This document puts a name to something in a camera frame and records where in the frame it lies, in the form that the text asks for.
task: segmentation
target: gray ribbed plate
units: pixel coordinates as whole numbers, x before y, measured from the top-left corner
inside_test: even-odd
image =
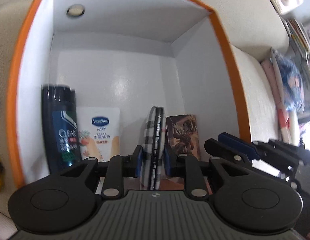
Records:
[[[295,231],[273,236],[253,236],[223,224],[209,204],[188,199],[183,191],[129,191],[116,201],[106,201],[87,223],[56,235],[19,231],[13,240],[294,240]]]

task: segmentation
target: circular pad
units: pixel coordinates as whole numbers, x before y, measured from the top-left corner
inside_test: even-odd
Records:
[[[68,195],[56,189],[45,189],[37,192],[31,198],[31,203],[40,210],[56,210],[68,202]]]
[[[8,202],[20,229],[53,234],[86,221],[96,207],[95,194],[79,178],[47,176],[17,190]]]
[[[229,180],[214,197],[217,213],[228,223],[253,233],[280,232],[294,226],[302,201],[289,185],[251,175]]]
[[[245,204],[253,208],[268,209],[275,207],[280,201],[278,195],[265,188],[251,188],[242,194]]]
[[[310,232],[310,194],[303,190],[300,190],[299,194],[303,200],[303,209],[294,226],[294,229],[299,234],[306,237],[306,235]]]

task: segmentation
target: book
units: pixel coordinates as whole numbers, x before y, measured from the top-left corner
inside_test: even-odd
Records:
[[[200,160],[196,118],[194,114],[166,117],[168,143],[176,154],[194,155]]]

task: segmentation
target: white wall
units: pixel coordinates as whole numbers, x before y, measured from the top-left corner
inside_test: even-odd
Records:
[[[229,74],[207,17],[172,43],[186,114],[195,114],[199,146],[222,132],[239,136]]]
[[[49,174],[41,125],[41,86],[48,81],[53,0],[42,0],[28,33],[17,90],[17,136],[26,183]]]
[[[76,90],[77,106],[119,107],[121,154],[144,140],[152,106],[184,114],[170,43],[118,34],[56,32],[51,47],[51,84]]]

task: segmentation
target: vaseline logo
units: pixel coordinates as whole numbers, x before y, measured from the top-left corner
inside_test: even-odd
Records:
[[[103,116],[97,116],[91,119],[91,123],[95,126],[105,126],[109,124],[109,119]]]

